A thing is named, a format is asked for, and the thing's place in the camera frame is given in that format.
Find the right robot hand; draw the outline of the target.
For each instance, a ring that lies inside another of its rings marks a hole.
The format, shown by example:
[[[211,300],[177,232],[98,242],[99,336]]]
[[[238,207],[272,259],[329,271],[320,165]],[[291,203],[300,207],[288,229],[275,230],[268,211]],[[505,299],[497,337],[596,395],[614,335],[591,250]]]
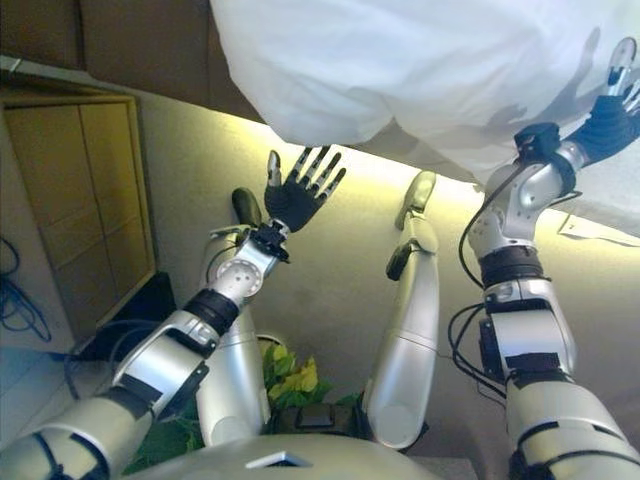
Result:
[[[590,166],[623,151],[639,138],[639,80],[632,80],[637,41],[623,38],[614,48],[606,82],[585,123],[568,140],[583,152]]]

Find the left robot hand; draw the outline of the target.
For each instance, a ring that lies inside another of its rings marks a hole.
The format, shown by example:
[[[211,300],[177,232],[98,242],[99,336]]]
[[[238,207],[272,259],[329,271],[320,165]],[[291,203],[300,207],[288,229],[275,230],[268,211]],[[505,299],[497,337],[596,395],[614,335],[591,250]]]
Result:
[[[285,180],[282,180],[280,155],[275,150],[269,152],[267,185],[264,193],[265,207],[270,218],[286,225],[291,233],[301,230],[311,220],[337,189],[346,174],[346,169],[341,168],[322,190],[341,159],[341,154],[336,153],[318,178],[312,182],[312,177],[329,149],[329,146],[323,146],[308,169],[303,172],[303,167],[312,151],[312,147],[305,147]]]

